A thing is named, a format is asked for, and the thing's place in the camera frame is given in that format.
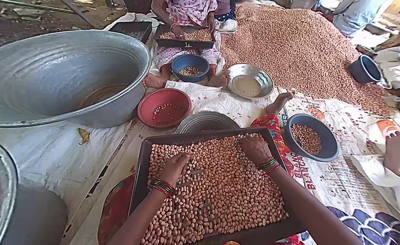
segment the blue plastic bowl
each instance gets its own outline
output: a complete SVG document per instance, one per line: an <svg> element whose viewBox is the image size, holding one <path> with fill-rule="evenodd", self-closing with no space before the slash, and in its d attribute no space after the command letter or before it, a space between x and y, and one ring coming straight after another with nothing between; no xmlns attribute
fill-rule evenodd
<svg viewBox="0 0 400 245"><path fill-rule="evenodd" d="M348 69L353 78L359 83L379 82L382 73L377 64L367 55L361 55Z"/></svg>
<svg viewBox="0 0 400 245"><path fill-rule="evenodd" d="M185 76L180 74L180 70L183 70L186 67L196 67L203 73L197 76ZM171 63L171 69L181 81L198 82L201 81L209 72L209 63L200 55L184 54L174 59L174 61Z"/></svg>
<svg viewBox="0 0 400 245"><path fill-rule="evenodd" d="M305 125L317 132L322 147L318 155L313 156L300 147L290 132L290 127L294 124ZM323 122L307 114L295 114L290 117L285 126L285 144L291 151L318 162L333 161L339 155L339 143L334 133Z"/></svg>

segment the red plastic bowl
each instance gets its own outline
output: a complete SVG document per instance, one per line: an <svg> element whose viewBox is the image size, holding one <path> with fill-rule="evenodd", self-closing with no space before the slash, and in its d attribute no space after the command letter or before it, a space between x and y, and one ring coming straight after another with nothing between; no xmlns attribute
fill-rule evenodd
<svg viewBox="0 0 400 245"><path fill-rule="evenodd" d="M154 114L155 109L167 105ZM191 112L189 96L175 88L162 88L146 95L138 105L141 122L154 129L171 129L180 124Z"/></svg>

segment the scattered peanut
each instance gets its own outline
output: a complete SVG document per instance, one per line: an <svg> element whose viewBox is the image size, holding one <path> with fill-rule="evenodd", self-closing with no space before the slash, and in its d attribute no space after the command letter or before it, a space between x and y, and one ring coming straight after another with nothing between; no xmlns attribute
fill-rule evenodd
<svg viewBox="0 0 400 245"><path fill-rule="evenodd" d="M164 39L176 39L172 32L164 32L159 37ZM185 32L185 39L192 41L212 42L212 35L208 29L200 29L192 33Z"/></svg>
<svg viewBox="0 0 400 245"><path fill-rule="evenodd" d="M297 140L297 143L306 152L313 156L316 156L321 152L321 138L312 128L305 125L294 124L290 127L290 132Z"/></svg>
<svg viewBox="0 0 400 245"><path fill-rule="evenodd" d="M206 235L234 233L289 217L276 184L242 151L239 140L248 135L186 147L152 145L148 184L177 153L189 153L193 159L176 185L175 197L165 199L141 244L193 243Z"/></svg>
<svg viewBox="0 0 400 245"><path fill-rule="evenodd" d="M238 31L221 35L225 68L254 64L278 86L390 114L382 98L389 95L385 89L359 84L350 75L348 67L360 53L322 15L306 9L250 5L237 7L236 18Z"/></svg>

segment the dark tray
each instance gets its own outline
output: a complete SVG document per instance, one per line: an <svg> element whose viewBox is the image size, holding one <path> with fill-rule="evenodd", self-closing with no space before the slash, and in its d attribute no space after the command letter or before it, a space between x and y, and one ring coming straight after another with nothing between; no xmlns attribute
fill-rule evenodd
<svg viewBox="0 0 400 245"><path fill-rule="evenodd" d="M131 205L129 208L129 214L131 214L132 211L139 205L139 203L142 202L148 193L148 167L150 165L149 158L152 151L152 144L174 144L178 146L188 146L193 143L196 144L198 142L204 142L211 139L222 139L226 136L255 132L260 133L263 136L263 138L269 144L269 148L273 157L277 159L284 169L286 169L283 160L280 157L277 146L267 127L251 127L235 130L217 130L200 133L183 133L147 137L142 142L141 151L139 153L135 185L133 189ZM284 199L284 203L285 209L289 213L289 218L285 220L275 222L267 226L237 231L233 234L211 234L209 236L205 236L201 241L198 241L195 244L220 245L227 241L236 241L240 244L265 244L267 242L275 242L279 239L283 239L305 231L306 229L303 228L300 221L295 217L294 212L289 208L288 205L286 205L286 199Z"/></svg>
<svg viewBox="0 0 400 245"><path fill-rule="evenodd" d="M158 43L159 47L184 47L184 48L201 48L201 49L210 49L213 47L215 43L215 37L212 35L213 42L205 42L205 41L192 41L192 40L177 40L177 39L165 39L159 38L159 36L164 32L169 32L170 27L167 25L159 25L158 29L155 33L155 40Z"/></svg>
<svg viewBox="0 0 400 245"><path fill-rule="evenodd" d="M118 22L109 31L126 34L145 44L152 32L152 23L151 21Z"/></svg>

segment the red bangle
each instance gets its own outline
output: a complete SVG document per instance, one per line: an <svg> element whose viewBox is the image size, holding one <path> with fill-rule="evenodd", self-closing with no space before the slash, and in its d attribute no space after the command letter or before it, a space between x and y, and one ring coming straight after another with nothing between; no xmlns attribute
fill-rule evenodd
<svg viewBox="0 0 400 245"><path fill-rule="evenodd" d="M268 175L269 173L271 173L272 171L278 169L280 167L280 164L278 164L277 166L275 166L273 169L269 170L268 172L266 172L265 174Z"/></svg>
<svg viewBox="0 0 400 245"><path fill-rule="evenodd" d="M170 183L168 183L168 182L166 182L165 180L163 180L163 179L158 179L159 181L162 181L162 182L164 182L165 184L167 184L168 186L170 186L170 188L172 189L172 190L174 190L175 191L175 188L174 188L174 186L172 186Z"/></svg>
<svg viewBox="0 0 400 245"><path fill-rule="evenodd" d="M160 191L162 191L163 193L167 194L167 196L168 196L169 198L171 198L171 195L170 195L167 191L165 191L163 188L161 188L160 186L155 186L155 185L150 185L150 186L153 187L153 188L156 188L156 189L158 189L158 190L160 190Z"/></svg>
<svg viewBox="0 0 400 245"><path fill-rule="evenodd" d="M265 161L261 162L259 164L259 166L262 166L263 164L266 164L267 162L271 161L272 159L274 159L274 157L270 157L270 158L266 159Z"/></svg>

